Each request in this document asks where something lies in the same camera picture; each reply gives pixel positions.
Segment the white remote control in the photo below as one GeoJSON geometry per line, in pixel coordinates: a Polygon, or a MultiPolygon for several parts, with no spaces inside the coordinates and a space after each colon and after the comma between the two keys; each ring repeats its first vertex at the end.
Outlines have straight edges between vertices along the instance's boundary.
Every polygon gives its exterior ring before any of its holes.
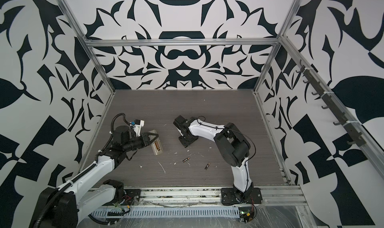
{"type": "Polygon", "coordinates": [[[153,141],[151,144],[151,147],[153,149],[154,155],[160,155],[163,153],[163,147],[160,141],[159,134],[157,133],[156,130],[151,130],[149,133],[151,133],[150,140],[153,141]]]}

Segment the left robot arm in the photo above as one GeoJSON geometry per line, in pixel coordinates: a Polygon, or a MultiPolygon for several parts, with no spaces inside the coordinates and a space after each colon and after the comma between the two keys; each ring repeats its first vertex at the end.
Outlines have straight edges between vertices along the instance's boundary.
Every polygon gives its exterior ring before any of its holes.
{"type": "Polygon", "coordinates": [[[75,228],[102,205],[123,201],[122,182],[107,180],[97,190],[90,189],[124,160],[130,161],[128,152],[136,153],[159,138],[157,133],[141,132],[143,120],[128,122],[125,117],[119,113],[112,119],[110,137],[89,166],[64,184],[41,192],[29,224],[31,228],[75,228]],[[119,117],[125,125],[115,127],[119,117]]]}

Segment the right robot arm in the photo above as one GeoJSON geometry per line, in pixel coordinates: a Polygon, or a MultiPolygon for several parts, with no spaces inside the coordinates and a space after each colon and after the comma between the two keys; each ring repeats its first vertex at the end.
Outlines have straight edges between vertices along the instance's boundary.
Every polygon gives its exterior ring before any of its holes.
{"type": "Polygon", "coordinates": [[[215,125],[196,117],[178,116],[173,124],[181,134],[179,140],[187,148],[198,138],[215,142],[224,161],[231,166],[234,183],[230,198],[232,204],[246,203],[254,188],[249,171],[251,144],[246,135],[233,123],[215,125]]]}

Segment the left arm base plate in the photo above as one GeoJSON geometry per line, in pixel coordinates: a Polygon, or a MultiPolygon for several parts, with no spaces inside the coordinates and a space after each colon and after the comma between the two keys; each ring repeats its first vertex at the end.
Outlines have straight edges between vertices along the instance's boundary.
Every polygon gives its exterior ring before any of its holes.
{"type": "Polygon", "coordinates": [[[125,189],[120,201],[122,206],[134,206],[141,200],[141,189],[125,189]]]}

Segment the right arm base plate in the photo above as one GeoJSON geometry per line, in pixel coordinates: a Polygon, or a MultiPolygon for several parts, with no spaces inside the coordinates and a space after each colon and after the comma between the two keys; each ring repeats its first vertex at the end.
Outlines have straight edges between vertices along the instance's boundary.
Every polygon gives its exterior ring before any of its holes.
{"type": "Polygon", "coordinates": [[[263,197],[259,188],[250,186],[244,193],[235,187],[221,188],[221,203],[224,206],[237,204],[261,204],[263,197]]]}

